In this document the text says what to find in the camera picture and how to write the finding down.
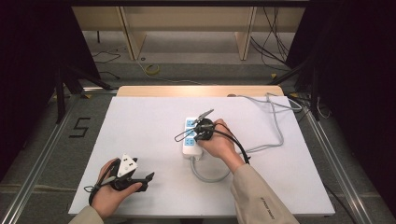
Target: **white power strip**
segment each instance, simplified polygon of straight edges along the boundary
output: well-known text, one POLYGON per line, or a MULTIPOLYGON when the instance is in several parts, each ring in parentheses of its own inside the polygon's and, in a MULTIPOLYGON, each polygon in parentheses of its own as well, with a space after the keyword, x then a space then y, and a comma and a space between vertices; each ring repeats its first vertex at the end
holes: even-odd
POLYGON ((185 138, 183 139, 183 156, 186 159, 191 159, 191 157, 194 157, 198 161, 201 159, 204 151, 200 146, 198 146, 194 139, 196 132, 193 130, 193 128, 196 126, 196 124, 193 124, 193 122, 195 120, 196 118, 186 118, 186 122, 184 124, 185 138))

